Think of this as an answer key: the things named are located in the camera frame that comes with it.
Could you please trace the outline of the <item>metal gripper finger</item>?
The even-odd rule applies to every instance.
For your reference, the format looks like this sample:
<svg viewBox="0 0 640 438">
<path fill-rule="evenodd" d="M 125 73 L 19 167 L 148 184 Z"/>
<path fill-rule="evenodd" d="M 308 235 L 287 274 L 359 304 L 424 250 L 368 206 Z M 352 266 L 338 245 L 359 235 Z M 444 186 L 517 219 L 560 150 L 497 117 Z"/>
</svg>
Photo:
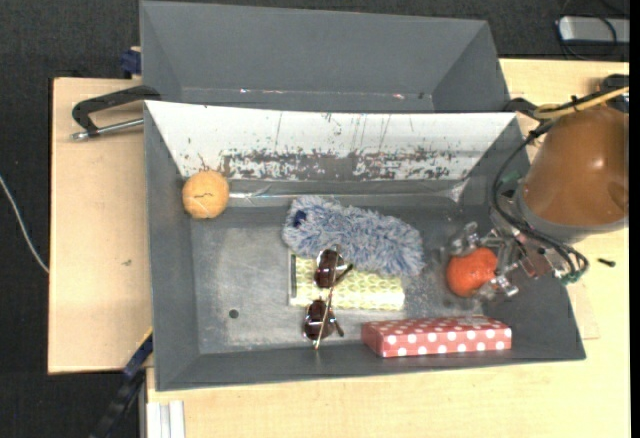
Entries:
<svg viewBox="0 0 640 438">
<path fill-rule="evenodd" d="M 498 275 L 483 283 L 473 293 L 478 300 L 495 300 L 498 297 L 511 298 L 519 293 L 519 288 L 506 275 Z"/>
<path fill-rule="evenodd" d="M 464 257 L 481 248 L 496 251 L 496 235 L 493 227 L 481 227 L 470 221 L 453 233 L 446 243 L 449 256 Z"/>
</svg>

